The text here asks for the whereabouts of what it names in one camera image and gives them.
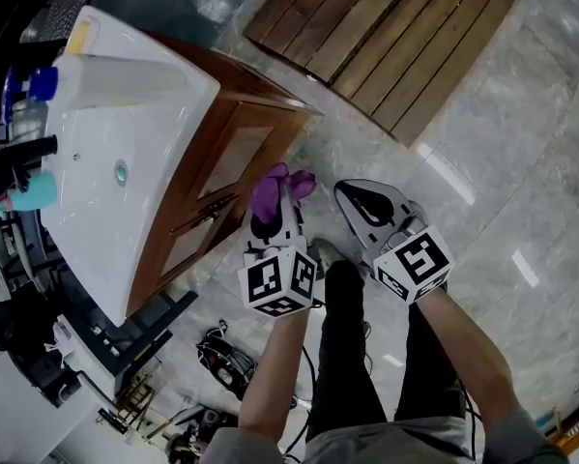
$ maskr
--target wooden cabinet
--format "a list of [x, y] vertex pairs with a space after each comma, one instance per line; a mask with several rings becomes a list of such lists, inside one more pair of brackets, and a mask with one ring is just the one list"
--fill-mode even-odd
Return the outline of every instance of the wooden cabinet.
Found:
[[220, 91], [175, 171], [141, 254], [128, 315], [241, 225], [252, 185], [317, 114], [229, 57], [153, 35], [214, 77]]

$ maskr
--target person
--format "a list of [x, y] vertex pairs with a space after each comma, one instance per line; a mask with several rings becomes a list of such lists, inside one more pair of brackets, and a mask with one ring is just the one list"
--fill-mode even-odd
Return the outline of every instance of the person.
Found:
[[[478, 406], [485, 464], [567, 460], [538, 431], [506, 360], [443, 288], [409, 306], [406, 372], [393, 422], [364, 365], [363, 279], [335, 248], [313, 241], [326, 272], [326, 317], [306, 431], [305, 464], [469, 463], [466, 398]], [[308, 310], [276, 320], [246, 391], [237, 428], [223, 428], [203, 464], [279, 464]]]

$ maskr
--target purple cloth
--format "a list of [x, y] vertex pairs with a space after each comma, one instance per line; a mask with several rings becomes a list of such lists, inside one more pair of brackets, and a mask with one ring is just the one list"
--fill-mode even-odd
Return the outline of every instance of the purple cloth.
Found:
[[289, 175], [285, 163], [276, 164], [250, 193], [250, 209], [263, 223], [271, 223], [277, 216], [281, 184], [287, 187], [291, 201], [297, 206], [317, 187], [314, 174], [300, 170]]

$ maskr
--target shoe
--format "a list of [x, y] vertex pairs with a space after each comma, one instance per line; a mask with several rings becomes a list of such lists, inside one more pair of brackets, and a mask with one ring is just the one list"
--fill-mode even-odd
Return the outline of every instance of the shoe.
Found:
[[348, 261], [348, 259], [330, 241], [316, 237], [310, 243], [312, 246], [313, 258], [318, 261], [319, 268], [323, 276], [337, 261]]
[[[321, 237], [315, 237], [311, 241], [310, 247], [308, 248], [308, 255], [319, 265], [317, 268], [317, 280], [325, 278], [330, 267], [337, 261], [350, 261], [354, 263], [340, 252], [334, 244]], [[356, 265], [356, 263], [354, 263], [354, 265], [361, 279], [366, 281], [366, 277], [370, 275], [369, 269], [364, 264]]]

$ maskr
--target white box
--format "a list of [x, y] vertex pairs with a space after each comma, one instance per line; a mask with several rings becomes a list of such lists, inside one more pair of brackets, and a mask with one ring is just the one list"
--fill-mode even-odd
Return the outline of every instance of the white box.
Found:
[[295, 246], [238, 272], [246, 307], [272, 318], [311, 307], [316, 275], [317, 264]]
[[378, 281], [408, 305], [444, 283], [454, 259], [434, 226], [410, 237], [374, 262]]

